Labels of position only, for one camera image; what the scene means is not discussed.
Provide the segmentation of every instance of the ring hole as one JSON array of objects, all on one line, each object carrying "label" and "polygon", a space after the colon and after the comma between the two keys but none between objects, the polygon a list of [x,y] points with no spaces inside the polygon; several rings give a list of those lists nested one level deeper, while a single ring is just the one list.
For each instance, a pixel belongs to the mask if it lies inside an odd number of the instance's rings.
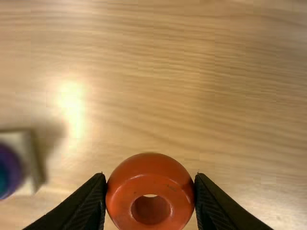
[{"label": "ring hole", "polygon": [[167,201],[162,197],[148,194],[134,201],[131,212],[137,222],[145,225],[156,225],[163,222],[170,215],[171,209]]},{"label": "ring hole", "polygon": [[146,195],[144,195],[145,197],[156,197],[157,195],[155,195],[155,194],[146,194]]}]

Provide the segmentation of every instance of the blurry object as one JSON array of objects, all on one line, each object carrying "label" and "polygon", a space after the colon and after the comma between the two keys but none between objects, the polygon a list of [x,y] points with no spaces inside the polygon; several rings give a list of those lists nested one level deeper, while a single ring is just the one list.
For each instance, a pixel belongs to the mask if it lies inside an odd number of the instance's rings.
[{"label": "blurry object", "polygon": [[31,131],[0,132],[0,198],[32,195],[42,182]]}]

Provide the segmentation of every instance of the wooden table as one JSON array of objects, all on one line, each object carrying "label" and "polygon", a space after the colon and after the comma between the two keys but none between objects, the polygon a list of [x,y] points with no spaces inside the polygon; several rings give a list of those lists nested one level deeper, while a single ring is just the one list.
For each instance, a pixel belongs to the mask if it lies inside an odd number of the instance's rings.
[{"label": "wooden table", "polygon": [[305,1],[2,0],[0,52],[0,128],[33,128],[48,176],[0,203],[1,229],[144,151],[306,229]]}]

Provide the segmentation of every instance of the wood grain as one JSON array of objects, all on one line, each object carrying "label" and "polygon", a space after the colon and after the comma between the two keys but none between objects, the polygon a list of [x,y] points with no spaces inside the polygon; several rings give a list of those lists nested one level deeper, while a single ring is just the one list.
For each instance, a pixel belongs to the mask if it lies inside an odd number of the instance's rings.
[{"label": "wood grain", "polygon": [[3,0],[0,51],[0,128],[34,128],[48,175],[1,202],[1,229],[144,151],[276,230],[306,228],[306,2]]}]

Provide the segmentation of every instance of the purple ring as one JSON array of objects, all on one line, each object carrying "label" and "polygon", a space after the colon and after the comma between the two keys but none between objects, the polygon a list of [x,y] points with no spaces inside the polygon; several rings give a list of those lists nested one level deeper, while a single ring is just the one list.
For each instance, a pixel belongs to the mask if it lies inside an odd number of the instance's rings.
[{"label": "purple ring", "polygon": [[8,174],[8,188],[0,199],[9,197],[16,191],[23,180],[23,172],[20,161],[15,152],[8,146],[0,143],[0,163]]}]

